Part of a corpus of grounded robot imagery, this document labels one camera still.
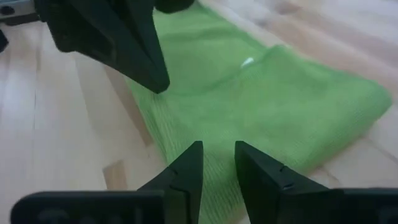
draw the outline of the black plastic part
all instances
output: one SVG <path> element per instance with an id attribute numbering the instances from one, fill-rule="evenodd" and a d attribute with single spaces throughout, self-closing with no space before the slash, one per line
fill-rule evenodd
<path id="1" fill-rule="evenodd" d="M 3 52 L 8 45 L 7 37 L 4 35 L 2 30 L 0 30 L 0 52 Z"/>
<path id="2" fill-rule="evenodd" d="M 0 22 L 5 23 L 7 26 L 16 26 L 25 23 L 35 22 L 39 20 L 39 15 L 36 13 L 24 15 L 24 16 L 16 16 L 16 17 L 8 17 L 5 19 L 0 19 Z"/>
<path id="3" fill-rule="evenodd" d="M 156 4 L 167 12 L 192 0 L 35 0 L 62 52 L 77 51 L 160 93 L 170 85 L 153 21 Z"/>
<path id="4" fill-rule="evenodd" d="M 203 145 L 195 142 L 137 191 L 36 193 L 14 205 L 11 224 L 197 224 L 202 177 Z"/>
<path id="5" fill-rule="evenodd" d="M 328 189 L 242 141 L 235 163 L 252 224 L 398 223 L 397 189 Z"/>

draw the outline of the wood grain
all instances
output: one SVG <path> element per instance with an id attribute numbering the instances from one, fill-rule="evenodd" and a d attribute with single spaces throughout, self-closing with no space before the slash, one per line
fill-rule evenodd
<path id="1" fill-rule="evenodd" d="M 201 2 L 265 45 L 290 45 L 384 85 L 394 106 L 310 177 L 329 187 L 398 187 L 398 2 Z M 10 45 L 0 54 L 0 223 L 31 192 L 137 189 L 165 167 L 118 72 L 60 53 L 43 23 L 1 29 Z"/>

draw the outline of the green towel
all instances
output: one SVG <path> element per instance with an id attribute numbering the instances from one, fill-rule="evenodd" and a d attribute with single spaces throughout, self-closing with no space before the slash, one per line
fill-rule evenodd
<path id="1" fill-rule="evenodd" d="M 199 4 L 154 17 L 170 88 L 155 95 L 128 82 L 168 164 L 203 141 L 200 223 L 225 223 L 243 206 L 235 141 L 308 172 L 391 105 L 377 83 L 302 59 L 287 47 L 264 47 Z"/>

